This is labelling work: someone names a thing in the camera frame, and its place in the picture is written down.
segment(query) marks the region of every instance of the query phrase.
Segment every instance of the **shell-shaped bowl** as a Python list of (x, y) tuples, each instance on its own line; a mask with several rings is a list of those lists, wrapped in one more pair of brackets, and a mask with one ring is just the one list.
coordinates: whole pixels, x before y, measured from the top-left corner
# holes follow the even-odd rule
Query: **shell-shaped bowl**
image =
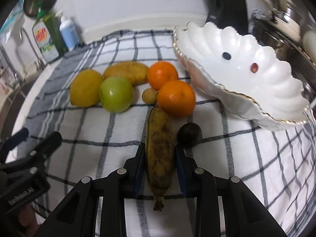
[(293, 78), (288, 62), (254, 36), (211, 22), (203, 27), (190, 22), (185, 30), (174, 29), (173, 48), (194, 84), (237, 118), (271, 131), (308, 122), (302, 82)]

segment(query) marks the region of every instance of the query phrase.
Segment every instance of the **tangerine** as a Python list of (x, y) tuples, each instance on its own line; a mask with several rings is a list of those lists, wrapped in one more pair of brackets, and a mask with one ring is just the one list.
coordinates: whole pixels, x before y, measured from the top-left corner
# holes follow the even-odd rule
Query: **tangerine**
[(157, 103), (167, 114), (185, 117), (194, 110), (195, 93), (192, 87), (185, 82), (169, 81), (160, 88)]
[(147, 72), (147, 80), (151, 88), (158, 91), (166, 82), (177, 80), (175, 67), (167, 61), (158, 61), (151, 65)]

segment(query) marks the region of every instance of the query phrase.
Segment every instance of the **apple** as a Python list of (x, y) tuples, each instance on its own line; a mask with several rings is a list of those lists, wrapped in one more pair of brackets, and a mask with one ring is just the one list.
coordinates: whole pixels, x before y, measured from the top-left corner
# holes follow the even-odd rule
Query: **apple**
[(134, 97), (132, 84), (123, 77), (106, 78), (100, 85), (100, 100), (108, 112), (120, 113), (126, 111)]

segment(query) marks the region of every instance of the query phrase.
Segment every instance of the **overripe banana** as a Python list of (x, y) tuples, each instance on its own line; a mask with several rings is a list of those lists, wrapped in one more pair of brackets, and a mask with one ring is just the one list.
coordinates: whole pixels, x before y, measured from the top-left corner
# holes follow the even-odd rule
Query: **overripe banana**
[(156, 201), (154, 210), (162, 211), (174, 171), (174, 143), (168, 115), (160, 107), (154, 107), (147, 117), (145, 154), (149, 185)]

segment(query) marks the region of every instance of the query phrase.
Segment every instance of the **silver screw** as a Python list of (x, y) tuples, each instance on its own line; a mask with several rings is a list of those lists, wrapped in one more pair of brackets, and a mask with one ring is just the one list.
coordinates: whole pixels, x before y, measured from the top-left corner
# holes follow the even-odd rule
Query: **silver screw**
[(127, 172), (127, 171), (126, 171), (126, 169), (124, 169), (124, 168), (119, 168), (119, 169), (117, 170), (117, 173), (118, 173), (119, 175), (124, 175), (126, 172)]
[(198, 168), (196, 168), (196, 169), (194, 170), (194, 172), (197, 173), (197, 174), (199, 174), (199, 175), (201, 175), (201, 174), (204, 173), (204, 170), (203, 170), (202, 168), (198, 167)]
[(31, 168), (30, 168), (30, 173), (31, 173), (32, 175), (34, 175), (36, 172), (37, 172), (37, 167), (31, 167)]
[(81, 181), (83, 183), (88, 183), (88, 182), (90, 182), (90, 177), (88, 177), (88, 176), (82, 177)]
[(232, 176), (232, 178), (230, 179), (233, 183), (239, 183), (240, 179), (237, 176)]
[(32, 151), (30, 152), (30, 155), (31, 155), (31, 156), (35, 156), (36, 153), (37, 153), (36, 151), (32, 150)]

